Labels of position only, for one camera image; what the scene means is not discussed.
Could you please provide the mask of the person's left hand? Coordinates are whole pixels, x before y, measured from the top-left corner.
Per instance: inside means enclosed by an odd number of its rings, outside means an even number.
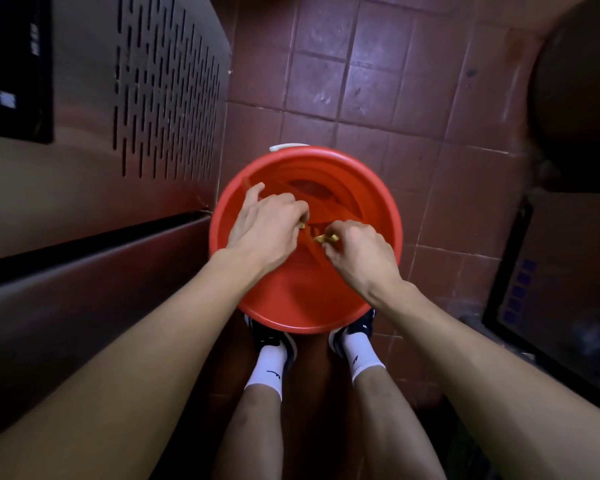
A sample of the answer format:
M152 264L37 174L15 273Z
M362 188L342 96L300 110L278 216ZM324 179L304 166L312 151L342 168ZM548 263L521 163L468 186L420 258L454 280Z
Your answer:
M291 193L259 197L247 219L242 220L239 212L226 246L257 280L296 249L299 232L310 215L307 202L296 200Z

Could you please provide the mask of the person's right hand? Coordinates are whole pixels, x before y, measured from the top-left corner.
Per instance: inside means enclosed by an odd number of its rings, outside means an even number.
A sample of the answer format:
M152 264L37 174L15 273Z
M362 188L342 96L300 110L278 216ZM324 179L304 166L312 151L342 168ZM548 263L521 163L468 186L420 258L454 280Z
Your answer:
M326 234L336 234L346 252L343 280L369 305L385 309L399 295L402 279L394 251L375 228L357 221L334 221Z

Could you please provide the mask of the person's left forearm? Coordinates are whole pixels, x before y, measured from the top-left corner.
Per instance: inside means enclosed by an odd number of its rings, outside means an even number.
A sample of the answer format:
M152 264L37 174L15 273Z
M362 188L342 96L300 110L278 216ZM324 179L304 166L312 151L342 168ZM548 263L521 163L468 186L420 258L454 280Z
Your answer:
M218 251L0 434L0 480L147 480L211 348L263 269L252 251Z

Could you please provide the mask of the person's right forearm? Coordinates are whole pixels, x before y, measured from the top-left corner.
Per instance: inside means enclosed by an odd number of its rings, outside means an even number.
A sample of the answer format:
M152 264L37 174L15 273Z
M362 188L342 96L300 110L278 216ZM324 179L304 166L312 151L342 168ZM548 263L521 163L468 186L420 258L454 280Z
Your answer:
M446 314L412 284L372 292L505 480L600 480L600 408Z

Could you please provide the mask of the red plastic bucket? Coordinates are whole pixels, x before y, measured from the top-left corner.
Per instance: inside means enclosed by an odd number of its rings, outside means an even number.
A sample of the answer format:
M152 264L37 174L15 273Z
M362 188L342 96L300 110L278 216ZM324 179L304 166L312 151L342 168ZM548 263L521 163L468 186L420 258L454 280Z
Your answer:
M337 150L302 146L268 153L241 170L224 188L211 218L211 254L225 248L248 188L264 183L261 197L291 193L307 202L310 217L288 259L248 291L239 309L252 319L291 333L325 333L370 309L328 261L313 238L336 220L370 225L400 262L403 228L397 204L380 177Z

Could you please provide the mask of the dark right shoe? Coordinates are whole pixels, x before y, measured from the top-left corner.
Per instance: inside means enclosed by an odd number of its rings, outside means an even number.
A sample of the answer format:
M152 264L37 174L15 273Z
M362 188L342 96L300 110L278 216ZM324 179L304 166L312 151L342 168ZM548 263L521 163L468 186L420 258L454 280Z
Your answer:
M329 348L339 357L346 358L344 337L355 333L362 333L368 339L373 335L373 324L376 310L371 308L367 313L343 328L331 330L328 336Z

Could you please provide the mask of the dark shoe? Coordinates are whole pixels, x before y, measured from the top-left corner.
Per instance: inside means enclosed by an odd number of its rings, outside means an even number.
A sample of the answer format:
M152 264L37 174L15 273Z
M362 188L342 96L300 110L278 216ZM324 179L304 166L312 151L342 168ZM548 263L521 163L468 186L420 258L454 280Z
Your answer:
M293 336L286 331L269 328L246 314L244 315L244 320L251 331L251 336L258 352L265 346L282 345L285 348L287 355L283 371L288 372L297 358L297 345Z
M343 328L331 330L328 336L329 348L339 357L346 358L344 337L355 333L362 333L368 339L373 335L373 324L376 310L371 308L367 313Z

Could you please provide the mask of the white right sock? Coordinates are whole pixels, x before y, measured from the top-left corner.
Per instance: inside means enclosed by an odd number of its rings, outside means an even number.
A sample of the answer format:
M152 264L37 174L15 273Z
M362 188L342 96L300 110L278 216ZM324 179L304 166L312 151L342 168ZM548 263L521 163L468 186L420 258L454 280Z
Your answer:
M384 364L376 355L369 336L365 333L361 331L355 333L344 332L342 345L353 383L362 372L369 368L381 367L385 369Z

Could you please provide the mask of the white sock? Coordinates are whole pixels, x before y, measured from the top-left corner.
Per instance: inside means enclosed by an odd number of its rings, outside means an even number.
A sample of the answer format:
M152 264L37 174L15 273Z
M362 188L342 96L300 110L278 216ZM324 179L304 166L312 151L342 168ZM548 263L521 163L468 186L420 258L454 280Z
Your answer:
M355 333L344 332L342 345L353 383L362 372L369 368L381 367L385 369L384 364L376 355L369 336L365 333L361 331Z
M283 375L287 363L287 348L284 344L264 345L258 354L256 365L245 388L259 385L274 390L282 399Z

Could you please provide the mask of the dark left shoe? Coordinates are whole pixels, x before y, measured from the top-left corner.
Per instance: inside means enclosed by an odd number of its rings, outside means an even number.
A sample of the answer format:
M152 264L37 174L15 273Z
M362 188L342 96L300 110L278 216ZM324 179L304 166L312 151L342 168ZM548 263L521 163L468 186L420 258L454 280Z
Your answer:
M282 345L285 348L287 355L283 371L288 372L297 358L297 345L293 336L286 331L269 328L246 314L244 315L244 320L251 331L251 336L258 352L265 346Z

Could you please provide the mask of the white left sock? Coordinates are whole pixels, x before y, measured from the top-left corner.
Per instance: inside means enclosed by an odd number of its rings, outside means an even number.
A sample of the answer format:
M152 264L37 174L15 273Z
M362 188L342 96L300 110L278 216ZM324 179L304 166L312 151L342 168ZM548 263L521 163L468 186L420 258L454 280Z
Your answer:
M287 348L284 344L264 345L258 354L256 365L245 388L259 385L274 390L282 399L283 375L287 363Z

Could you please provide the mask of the stainless steel vented cabinet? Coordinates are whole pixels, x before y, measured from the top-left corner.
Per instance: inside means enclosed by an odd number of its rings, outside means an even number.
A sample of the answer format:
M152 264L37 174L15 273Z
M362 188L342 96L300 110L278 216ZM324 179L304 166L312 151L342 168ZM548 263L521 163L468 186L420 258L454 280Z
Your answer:
M0 137L0 434L207 256L231 50L210 0L51 0L54 140Z

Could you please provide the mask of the person's right leg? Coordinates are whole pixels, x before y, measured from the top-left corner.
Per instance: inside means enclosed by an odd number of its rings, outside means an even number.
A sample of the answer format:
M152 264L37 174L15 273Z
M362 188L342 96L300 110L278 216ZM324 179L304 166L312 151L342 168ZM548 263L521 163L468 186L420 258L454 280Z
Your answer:
M353 387L370 480L447 480L422 424L384 367L360 372Z

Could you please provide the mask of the person's leg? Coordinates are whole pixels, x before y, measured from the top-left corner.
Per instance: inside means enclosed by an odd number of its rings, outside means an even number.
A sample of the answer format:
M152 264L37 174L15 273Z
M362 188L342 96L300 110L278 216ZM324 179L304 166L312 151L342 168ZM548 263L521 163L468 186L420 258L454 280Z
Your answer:
M218 448L212 480L281 480L281 397L262 384L247 386Z
M353 387L370 480L447 480L422 424L384 367L360 372Z

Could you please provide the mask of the person's left leg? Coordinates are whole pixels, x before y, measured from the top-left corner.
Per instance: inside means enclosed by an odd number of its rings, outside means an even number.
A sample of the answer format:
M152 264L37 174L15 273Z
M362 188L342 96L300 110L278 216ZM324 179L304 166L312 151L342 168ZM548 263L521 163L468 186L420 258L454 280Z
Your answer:
M262 384L247 386L218 448L212 480L281 480L281 397Z

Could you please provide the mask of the black display panel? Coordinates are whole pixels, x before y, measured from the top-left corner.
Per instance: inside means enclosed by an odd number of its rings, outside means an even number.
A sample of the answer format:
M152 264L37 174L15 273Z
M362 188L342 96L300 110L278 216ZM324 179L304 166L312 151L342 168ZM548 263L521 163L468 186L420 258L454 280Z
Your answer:
M54 140L51 0L0 0L0 137Z

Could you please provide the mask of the dark round pot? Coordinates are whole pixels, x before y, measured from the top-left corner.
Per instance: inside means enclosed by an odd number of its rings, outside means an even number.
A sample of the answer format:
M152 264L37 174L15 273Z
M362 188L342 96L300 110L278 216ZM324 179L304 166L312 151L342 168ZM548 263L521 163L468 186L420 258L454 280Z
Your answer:
M583 0L549 33L527 96L530 135L577 187L600 192L600 0Z

